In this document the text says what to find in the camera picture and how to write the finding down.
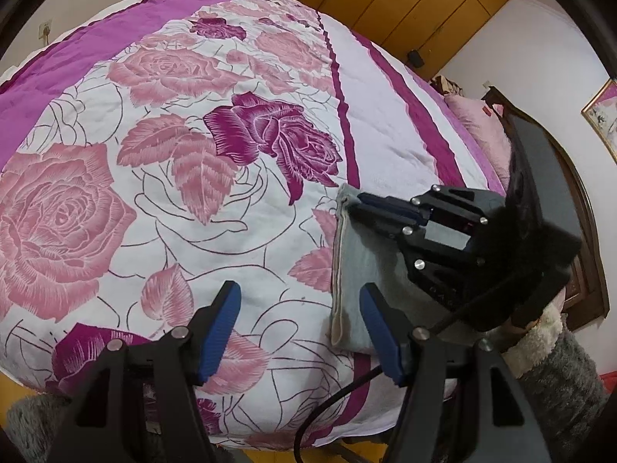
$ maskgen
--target wooden floor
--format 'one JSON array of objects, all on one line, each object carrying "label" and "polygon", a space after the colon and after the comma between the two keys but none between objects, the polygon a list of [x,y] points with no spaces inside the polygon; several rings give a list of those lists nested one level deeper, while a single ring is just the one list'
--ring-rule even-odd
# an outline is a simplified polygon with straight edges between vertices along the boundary
[{"label": "wooden floor", "polygon": [[[6,412],[13,402],[35,394],[32,390],[24,388],[13,382],[4,374],[0,373],[0,425],[4,426]],[[360,443],[354,444],[351,448],[374,463],[378,463],[386,450],[385,445]],[[246,455],[254,463],[294,463],[294,455],[291,452],[275,453],[272,451],[245,451]],[[345,463],[339,456],[330,456],[320,449],[307,449],[302,452],[304,463]]]}]

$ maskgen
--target purple border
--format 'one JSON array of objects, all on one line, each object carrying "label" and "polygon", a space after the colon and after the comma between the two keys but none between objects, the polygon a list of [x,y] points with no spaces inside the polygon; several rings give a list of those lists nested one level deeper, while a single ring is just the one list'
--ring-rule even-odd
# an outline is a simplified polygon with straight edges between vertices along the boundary
[{"label": "purple border", "polygon": [[482,148],[480,148],[476,140],[471,137],[471,134],[465,128],[461,120],[459,120],[454,115],[452,110],[448,107],[448,104],[445,103],[443,97],[439,94],[439,92],[433,89],[433,87],[431,87],[426,80],[419,77],[408,67],[405,68],[407,72],[411,74],[414,82],[417,83],[418,86],[428,95],[430,95],[431,98],[437,103],[437,106],[439,106],[439,109],[441,110],[443,115],[446,117],[448,122],[450,122],[452,128],[454,128],[460,139],[463,141],[463,143],[465,143],[467,150],[469,151],[473,159],[476,161],[478,167],[484,174],[484,177],[486,177],[486,183],[489,190],[495,191],[496,193],[499,193],[501,195],[505,195],[504,185],[502,185],[501,181],[499,180],[499,177],[497,176],[495,169],[489,162],[489,159],[486,158],[486,155],[482,151]]},{"label": "purple border", "polygon": [[[349,105],[347,104],[347,102],[345,102],[345,95],[343,94],[341,89],[341,76],[339,74],[340,64],[338,64],[338,62],[336,61],[336,54],[334,53],[334,49],[332,48],[332,43],[330,42],[328,32],[323,27],[322,18],[319,15],[319,12],[316,13],[319,25],[322,28],[323,35],[326,41],[326,47],[328,48],[328,52],[330,53],[330,59],[332,60],[332,83],[334,83],[334,92],[336,94],[336,98],[339,101],[337,113],[339,117],[339,122],[341,124],[341,130],[343,132],[343,146],[345,147],[345,161],[347,167],[347,182],[354,188],[360,188],[360,173],[358,170],[358,163],[356,161],[354,138],[351,135],[351,125],[349,124],[349,119],[347,118]],[[370,370],[371,357],[362,353],[354,353],[354,381],[361,376],[364,376]],[[343,412],[340,414],[340,416],[338,416],[334,423],[332,423],[332,425],[330,425],[329,427],[322,428],[322,430],[317,430],[309,434],[307,446],[312,446],[317,439],[327,437],[332,432],[332,429],[334,427],[339,427],[341,425],[349,423],[352,419],[354,419],[366,403],[369,388],[370,383],[366,383],[365,385],[362,385],[360,386],[360,388],[357,388],[353,392],[351,392],[351,394],[349,395],[349,400],[345,404],[345,408],[343,409]]]},{"label": "purple border", "polygon": [[19,148],[50,101],[75,85],[97,62],[110,60],[172,19],[183,19],[204,5],[226,1],[141,0],[76,29],[40,52],[0,86],[0,168]]},{"label": "purple border", "polygon": [[440,134],[427,108],[409,89],[402,75],[383,57],[371,41],[356,32],[352,33],[357,41],[366,47],[375,64],[390,81],[394,91],[407,104],[409,118],[411,118],[418,134],[427,145],[428,153],[435,160],[437,177],[448,186],[464,187],[465,182],[454,158],[454,153],[452,153],[448,142]]}]

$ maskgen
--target bedspread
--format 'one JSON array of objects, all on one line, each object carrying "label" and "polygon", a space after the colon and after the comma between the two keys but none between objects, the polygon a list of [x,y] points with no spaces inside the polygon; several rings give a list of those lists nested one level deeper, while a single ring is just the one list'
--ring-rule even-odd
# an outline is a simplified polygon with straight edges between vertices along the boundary
[{"label": "bedspread", "polygon": [[[112,338],[158,339],[224,280],[242,309],[196,391],[211,439],[291,447],[374,359],[328,336],[335,196],[503,191],[473,139],[387,52],[294,0],[129,0],[0,86],[0,364],[72,394]],[[387,378],[305,444],[394,425]]]}]

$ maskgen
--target silver bolt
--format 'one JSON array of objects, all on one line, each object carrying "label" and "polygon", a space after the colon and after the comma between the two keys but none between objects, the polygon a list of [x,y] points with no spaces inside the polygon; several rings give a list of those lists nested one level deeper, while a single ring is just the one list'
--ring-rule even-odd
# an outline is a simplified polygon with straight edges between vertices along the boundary
[{"label": "silver bolt", "polygon": [[109,343],[107,343],[107,349],[110,352],[116,352],[120,348],[122,348],[122,345],[124,345],[124,341],[122,340],[111,340]]},{"label": "silver bolt", "polygon": [[426,341],[431,337],[431,333],[424,327],[416,327],[413,331],[411,331],[411,335],[418,341]]},{"label": "silver bolt", "polygon": [[189,335],[189,328],[181,325],[180,327],[174,327],[172,329],[172,338],[177,340],[183,340]]},{"label": "silver bolt", "polygon": [[477,342],[477,347],[484,352],[492,352],[493,345],[486,338],[482,338],[479,342]]}]

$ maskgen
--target framed picture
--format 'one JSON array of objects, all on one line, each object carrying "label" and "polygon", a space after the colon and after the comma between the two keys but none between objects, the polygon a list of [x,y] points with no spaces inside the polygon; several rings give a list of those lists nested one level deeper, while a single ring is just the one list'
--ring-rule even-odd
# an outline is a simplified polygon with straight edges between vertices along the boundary
[{"label": "framed picture", "polygon": [[617,163],[617,82],[609,80],[582,110]]}]

